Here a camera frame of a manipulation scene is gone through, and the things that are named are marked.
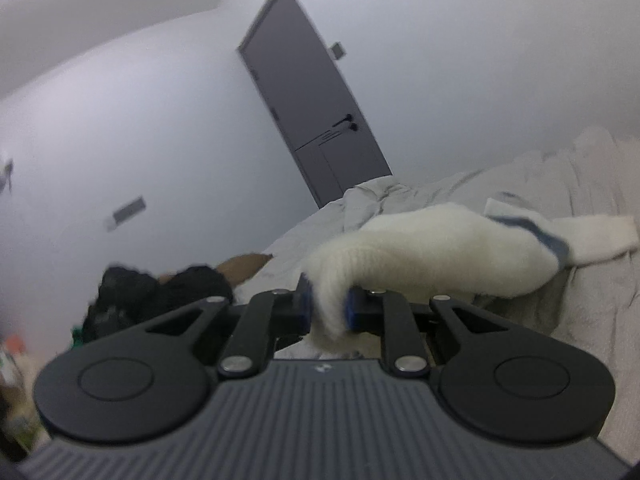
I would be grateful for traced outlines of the fluffy cream white sweater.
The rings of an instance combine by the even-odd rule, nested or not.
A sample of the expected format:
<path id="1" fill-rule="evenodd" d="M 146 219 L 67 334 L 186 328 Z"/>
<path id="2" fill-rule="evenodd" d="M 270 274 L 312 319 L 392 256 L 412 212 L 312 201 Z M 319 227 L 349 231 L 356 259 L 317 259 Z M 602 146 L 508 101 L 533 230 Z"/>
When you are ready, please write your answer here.
<path id="1" fill-rule="evenodd" d="M 314 300 L 309 339 L 327 352 L 357 347 L 346 314 L 355 286 L 399 292 L 415 302 L 436 295 L 513 298 L 568 266 L 608 261 L 638 247 L 631 216 L 549 220 L 500 200 L 488 200 L 481 214 L 453 203 L 381 214 L 304 261 Z"/>

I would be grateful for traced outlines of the black fluffy garment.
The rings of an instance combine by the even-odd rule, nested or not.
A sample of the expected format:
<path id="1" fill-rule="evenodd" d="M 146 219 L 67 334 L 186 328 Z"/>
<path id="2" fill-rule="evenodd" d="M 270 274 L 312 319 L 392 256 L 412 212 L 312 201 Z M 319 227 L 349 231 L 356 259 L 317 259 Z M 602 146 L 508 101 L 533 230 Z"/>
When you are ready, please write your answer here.
<path id="1" fill-rule="evenodd" d="M 189 266 L 169 278 L 109 266 L 81 328 L 74 329 L 74 343 L 88 344 L 208 297 L 234 299 L 228 280 L 210 266 Z"/>

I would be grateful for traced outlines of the brown pillow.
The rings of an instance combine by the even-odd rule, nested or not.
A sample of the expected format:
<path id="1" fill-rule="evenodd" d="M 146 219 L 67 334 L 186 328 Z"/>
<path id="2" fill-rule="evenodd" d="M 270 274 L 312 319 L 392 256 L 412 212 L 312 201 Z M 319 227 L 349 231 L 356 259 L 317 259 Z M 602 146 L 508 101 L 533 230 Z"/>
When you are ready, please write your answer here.
<path id="1" fill-rule="evenodd" d="M 273 258 L 273 255 L 250 252 L 234 256 L 214 268 L 210 266 L 190 266 L 186 270 L 170 274 L 160 274 L 157 281 L 161 285 L 190 285 L 200 287 L 229 287 L 234 289 L 258 273 Z"/>

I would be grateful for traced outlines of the grey bed cover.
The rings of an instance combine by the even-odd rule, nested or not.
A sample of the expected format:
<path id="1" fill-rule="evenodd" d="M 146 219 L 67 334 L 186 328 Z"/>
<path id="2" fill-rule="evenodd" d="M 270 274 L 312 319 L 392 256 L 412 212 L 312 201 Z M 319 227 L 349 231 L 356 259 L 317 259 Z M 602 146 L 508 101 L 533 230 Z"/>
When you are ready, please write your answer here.
<path id="1" fill-rule="evenodd" d="M 347 191 L 290 229 L 267 249 L 273 258 L 235 291 L 241 303 L 258 292 L 293 288 L 307 252 L 377 214 L 441 203 L 483 211 L 494 198 L 548 219 L 586 214 L 639 214 L 639 140 L 589 128 L 569 148 L 528 152 L 507 164 L 410 185 L 393 177 Z M 626 462 L 639 459 L 639 256 L 627 254 L 565 271 L 531 295 L 488 304 L 492 312 L 574 344 L 600 359 L 616 382 L 601 440 Z"/>

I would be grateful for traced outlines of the dark grey door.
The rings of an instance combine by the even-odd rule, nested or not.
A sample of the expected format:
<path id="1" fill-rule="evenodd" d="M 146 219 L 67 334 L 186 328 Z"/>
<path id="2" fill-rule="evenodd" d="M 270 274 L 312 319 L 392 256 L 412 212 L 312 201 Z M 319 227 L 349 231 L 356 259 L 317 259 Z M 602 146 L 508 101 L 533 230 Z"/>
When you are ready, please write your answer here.
<path id="1" fill-rule="evenodd" d="M 239 54 L 318 207 L 390 166 L 297 0 L 266 0 Z M 352 114 L 358 131 L 333 129 Z"/>

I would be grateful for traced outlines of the wall vent plate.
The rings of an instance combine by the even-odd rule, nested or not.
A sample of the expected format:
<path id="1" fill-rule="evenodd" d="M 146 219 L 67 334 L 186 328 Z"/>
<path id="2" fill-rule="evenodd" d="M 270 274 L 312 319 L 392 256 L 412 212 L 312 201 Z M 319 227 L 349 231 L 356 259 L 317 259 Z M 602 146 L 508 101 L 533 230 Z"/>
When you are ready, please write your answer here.
<path id="1" fill-rule="evenodd" d="M 117 229 L 121 224 L 131 220 L 137 214 L 141 214 L 146 209 L 146 203 L 142 196 L 137 197 L 128 204 L 121 206 L 111 213 L 109 217 L 105 219 L 104 228 L 106 232 L 112 232 Z"/>

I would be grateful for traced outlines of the grey wall switch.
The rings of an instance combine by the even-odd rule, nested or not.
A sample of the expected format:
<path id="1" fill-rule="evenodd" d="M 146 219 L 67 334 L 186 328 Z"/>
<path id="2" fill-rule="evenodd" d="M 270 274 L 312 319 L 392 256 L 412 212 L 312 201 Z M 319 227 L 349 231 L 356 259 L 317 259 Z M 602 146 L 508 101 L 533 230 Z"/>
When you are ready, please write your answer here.
<path id="1" fill-rule="evenodd" d="M 329 47 L 329 50 L 331 52 L 332 58 L 334 58 L 335 61 L 344 58 L 344 56 L 346 55 L 346 51 L 339 41 L 334 42 L 334 44 Z"/>

